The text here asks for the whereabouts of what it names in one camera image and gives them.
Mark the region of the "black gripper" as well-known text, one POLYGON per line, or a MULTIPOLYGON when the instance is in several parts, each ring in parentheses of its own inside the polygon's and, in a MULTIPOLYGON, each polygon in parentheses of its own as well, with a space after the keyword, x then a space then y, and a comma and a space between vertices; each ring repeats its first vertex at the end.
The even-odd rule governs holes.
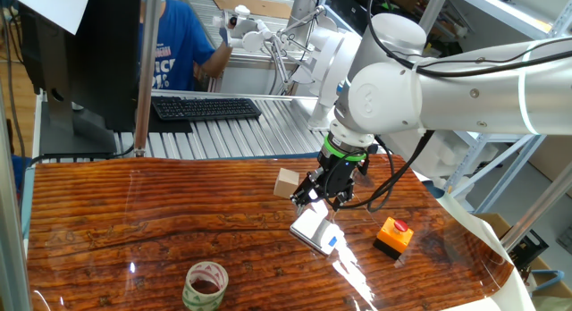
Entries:
POLYGON ((296 207, 296 215, 301 215, 305 206, 312 201, 311 193, 320 198, 332 198, 329 205, 338 212, 354 197, 352 173, 358 164, 365 159, 365 151, 358 150, 338 157, 327 150, 322 150, 317 157, 322 173, 319 170, 308 172, 305 179, 290 195, 290 201, 296 207))

